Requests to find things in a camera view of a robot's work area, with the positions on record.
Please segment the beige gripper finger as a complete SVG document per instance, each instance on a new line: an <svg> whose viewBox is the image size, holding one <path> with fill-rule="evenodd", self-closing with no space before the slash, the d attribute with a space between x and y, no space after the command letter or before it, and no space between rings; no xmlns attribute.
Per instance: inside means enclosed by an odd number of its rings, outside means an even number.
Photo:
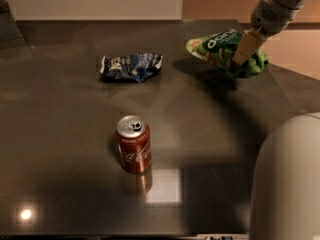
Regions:
<svg viewBox="0 0 320 240"><path fill-rule="evenodd" d="M243 34L232 61L242 66L266 41L267 37L262 32L262 28L250 29Z"/></svg>

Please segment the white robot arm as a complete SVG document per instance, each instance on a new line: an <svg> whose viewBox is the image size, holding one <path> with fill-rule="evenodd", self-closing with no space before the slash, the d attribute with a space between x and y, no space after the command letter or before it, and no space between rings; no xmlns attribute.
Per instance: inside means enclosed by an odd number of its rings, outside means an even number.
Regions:
<svg viewBox="0 0 320 240"><path fill-rule="evenodd" d="M242 65L283 31L306 0L259 0L233 57ZM320 240L320 113L281 123L254 169L249 240Z"/></svg>

